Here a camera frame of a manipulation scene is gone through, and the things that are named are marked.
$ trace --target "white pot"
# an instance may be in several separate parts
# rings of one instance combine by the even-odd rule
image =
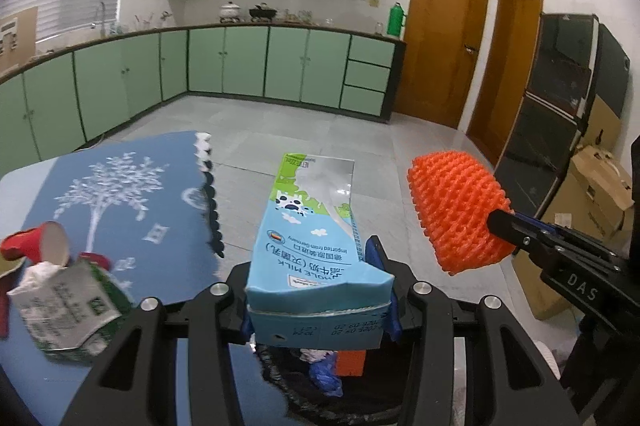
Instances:
[[[220,6],[220,18],[239,18],[240,6],[233,2]]]

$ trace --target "faucet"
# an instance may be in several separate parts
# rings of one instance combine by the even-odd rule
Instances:
[[[104,30],[104,19],[107,17],[104,2],[100,2],[100,5],[95,8],[94,21],[91,24],[91,28],[95,29],[95,21],[98,18],[98,9],[102,9],[102,16],[100,17],[100,38],[104,38],[106,35],[106,32]]]

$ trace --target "blue milk carton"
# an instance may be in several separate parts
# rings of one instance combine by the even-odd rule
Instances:
[[[353,165],[284,155],[246,286],[257,342],[323,350],[380,346],[394,277],[364,262],[350,207]]]

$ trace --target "table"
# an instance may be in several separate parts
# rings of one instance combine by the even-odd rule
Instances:
[[[198,190],[204,178],[196,166],[195,141],[193,132],[169,133],[104,145],[11,172],[0,181],[0,236],[37,226],[58,214],[72,257],[87,249],[107,256],[111,273],[135,303],[149,295],[164,304],[190,299],[221,281],[220,259],[206,244],[209,230]],[[88,186],[82,194],[78,187],[71,187],[76,179]],[[102,198],[98,204],[94,197],[106,195],[100,194],[96,183],[105,179],[114,190],[136,182],[140,194],[129,197],[135,199],[130,203],[116,200],[106,205]],[[155,185],[154,179],[161,189],[146,191]],[[65,194],[74,196],[77,203],[65,204],[72,199],[57,198]],[[8,339],[0,341],[0,364],[42,426],[57,426],[89,368],[47,359],[14,308],[9,326]],[[179,426],[190,426],[186,344],[187,340],[178,340]],[[231,345],[230,349],[247,426],[302,424],[286,417],[285,397],[262,380],[249,346]]]

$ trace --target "countertop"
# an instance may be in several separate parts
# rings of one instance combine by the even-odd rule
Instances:
[[[131,38],[133,36],[140,36],[143,34],[157,34],[161,32],[182,31],[182,30],[190,30],[190,29],[206,29],[206,28],[212,28],[212,27],[287,27],[287,28],[300,28],[300,29],[315,29],[315,30],[330,31],[330,32],[341,32],[345,34],[352,34],[355,36],[363,36],[363,37],[372,38],[375,40],[387,41],[393,44],[404,44],[404,42],[399,38],[392,38],[388,36],[382,36],[378,34],[372,34],[368,32],[349,30],[349,29],[343,29],[343,28],[337,28],[337,27],[325,27],[321,25],[309,25],[309,24],[303,24],[303,23],[238,22],[238,23],[209,23],[209,24],[203,24],[203,25],[184,25],[180,27],[155,28],[155,29],[149,29],[149,30],[127,32],[126,34],[110,35],[105,38],[96,38],[91,41],[79,43],[76,45],[70,45],[69,47],[65,47],[63,49],[60,49],[54,52],[41,54],[40,56],[37,56],[36,58],[32,59],[31,61],[29,61],[28,63],[24,64],[21,67],[15,67],[15,68],[8,69],[4,72],[0,72],[0,84],[4,83],[5,81],[11,79],[14,76],[17,76],[18,74],[23,73],[25,70],[29,70],[32,67],[35,67],[36,65],[44,63],[45,61],[52,60],[53,58],[57,58],[58,56],[62,56],[63,54],[77,51],[85,47],[91,47],[92,45],[97,45],[97,44],[105,43],[108,41],[121,40],[124,38]]]

